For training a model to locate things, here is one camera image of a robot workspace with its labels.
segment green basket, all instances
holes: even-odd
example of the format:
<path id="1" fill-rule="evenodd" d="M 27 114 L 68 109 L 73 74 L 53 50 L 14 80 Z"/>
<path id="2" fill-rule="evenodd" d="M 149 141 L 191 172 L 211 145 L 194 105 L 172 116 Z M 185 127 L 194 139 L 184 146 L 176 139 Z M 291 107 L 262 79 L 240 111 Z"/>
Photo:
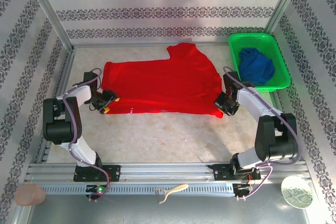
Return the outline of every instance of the green basket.
<path id="1" fill-rule="evenodd" d="M 273 61 L 275 73 L 264 86 L 257 86 L 259 92 L 273 92 L 277 89 L 284 89 L 290 85 L 290 77 L 284 59 L 280 53 L 275 39 L 269 34 L 233 34 L 229 37 L 229 46 L 235 69 L 240 65 L 239 53 L 244 48 L 257 48 L 266 57 Z"/>

